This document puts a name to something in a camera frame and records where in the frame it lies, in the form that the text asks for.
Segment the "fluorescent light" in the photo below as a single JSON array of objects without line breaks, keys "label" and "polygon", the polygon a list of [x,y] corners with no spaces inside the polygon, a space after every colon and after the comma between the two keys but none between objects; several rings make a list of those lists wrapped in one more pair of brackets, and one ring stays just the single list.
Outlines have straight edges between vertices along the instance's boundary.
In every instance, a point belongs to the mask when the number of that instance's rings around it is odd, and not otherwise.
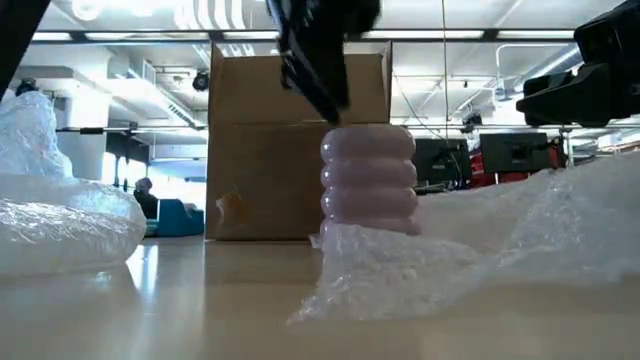
[{"label": "fluorescent light", "polygon": [[198,0],[198,21],[205,29],[213,29],[213,22],[209,15],[209,0]]},{"label": "fluorescent light", "polygon": [[573,39],[573,30],[500,30],[498,39]]},{"label": "fluorescent light", "polygon": [[196,9],[193,1],[187,1],[184,5],[184,22],[187,28],[191,30],[201,29],[200,24],[198,24],[198,19],[196,19]]},{"label": "fluorescent light", "polygon": [[71,40],[71,35],[64,32],[55,33],[35,33],[33,34],[33,41],[68,41]]},{"label": "fluorescent light", "polygon": [[183,32],[88,32],[85,34],[90,40],[207,40],[206,33]]},{"label": "fluorescent light", "polygon": [[100,16],[104,10],[105,1],[95,0],[73,0],[71,11],[73,16],[82,21],[93,21]]},{"label": "fluorescent light", "polygon": [[231,0],[231,22],[236,29],[246,29],[242,18],[242,0]]},{"label": "fluorescent light", "polygon": [[247,56],[256,56],[256,52],[253,51],[251,44],[242,44],[242,49]]},{"label": "fluorescent light", "polygon": [[277,31],[227,31],[224,38],[227,40],[275,40]]},{"label": "fluorescent light", "polygon": [[229,44],[229,48],[231,49],[231,53],[233,56],[242,56],[242,49],[236,44]]},{"label": "fluorescent light", "polygon": [[136,33],[86,33],[85,36],[90,40],[121,40],[134,37]]},{"label": "fluorescent light", "polygon": [[213,18],[216,20],[216,24],[218,24],[218,29],[231,29],[229,21],[227,20],[226,0],[215,0]]},{"label": "fluorescent light", "polygon": [[372,30],[364,34],[364,39],[475,39],[484,34],[480,30]]},{"label": "fluorescent light", "polygon": [[449,90],[480,90],[480,89],[492,89],[489,86],[489,81],[484,80],[449,80],[447,87]]}]

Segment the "blue chair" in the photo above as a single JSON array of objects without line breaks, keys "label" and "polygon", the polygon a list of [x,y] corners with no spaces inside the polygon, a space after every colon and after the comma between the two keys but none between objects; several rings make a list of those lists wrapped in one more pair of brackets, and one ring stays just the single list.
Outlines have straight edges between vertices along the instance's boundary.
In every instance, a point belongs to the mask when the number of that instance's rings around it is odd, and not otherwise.
[{"label": "blue chair", "polygon": [[187,212],[178,199],[159,200],[157,237],[183,237],[204,234],[204,211]]}]

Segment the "ceiling duct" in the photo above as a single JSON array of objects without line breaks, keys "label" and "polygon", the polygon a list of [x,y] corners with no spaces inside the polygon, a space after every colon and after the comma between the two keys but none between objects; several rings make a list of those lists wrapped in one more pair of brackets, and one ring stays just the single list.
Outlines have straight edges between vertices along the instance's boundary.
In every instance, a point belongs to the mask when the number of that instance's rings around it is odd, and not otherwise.
[{"label": "ceiling duct", "polygon": [[164,109],[170,116],[182,120],[189,127],[197,127],[197,121],[189,108],[156,83],[156,69],[151,63],[144,59],[132,60],[129,75],[136,79],[146,80],[154,86],[159,96],[149,96],[149,99],[152,99],[158,107]]}]

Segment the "bubble wrap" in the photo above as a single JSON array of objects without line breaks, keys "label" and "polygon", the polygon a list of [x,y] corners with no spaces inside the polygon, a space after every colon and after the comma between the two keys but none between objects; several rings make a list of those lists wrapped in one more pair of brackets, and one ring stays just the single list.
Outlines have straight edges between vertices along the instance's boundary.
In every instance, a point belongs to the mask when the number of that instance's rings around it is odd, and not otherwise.
[{"label": "bubble wrap", "polygon": [[68,177],[55,126],[40,93],[0,106],[0,276],[121,264],[144,237],[133,196]]},{"label": "bubble wrap", "polygon": [[123,264],[145,230],[126,217],[0,199],[0,275]]},{"label": "bubble wrap", "polygon": [[332,226],[292,322],[433,315],[487,283],[597,286],[640,271],[640,154],[421,198],[421,237]]},{"label": "bubble wrap", "polygon": [[71,161],[58,149],[53,105],[40,92],[0,106],[0,172],[72,176]]}]

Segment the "computer monitor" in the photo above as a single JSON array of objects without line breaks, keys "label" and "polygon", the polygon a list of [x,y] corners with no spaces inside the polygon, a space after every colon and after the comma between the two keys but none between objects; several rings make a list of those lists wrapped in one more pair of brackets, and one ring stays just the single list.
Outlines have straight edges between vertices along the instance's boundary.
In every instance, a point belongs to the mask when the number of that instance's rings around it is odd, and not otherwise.
[{"label": "computer monitor", "polygon": [[547,134],[480,135],[485,174],[532,173],[553,167]]},{"label": "computer monitor", "polygon": [[418,172],[418,183],[441,184],[471,180],[471,160],[467,140],[416,139],[412,159]]}]

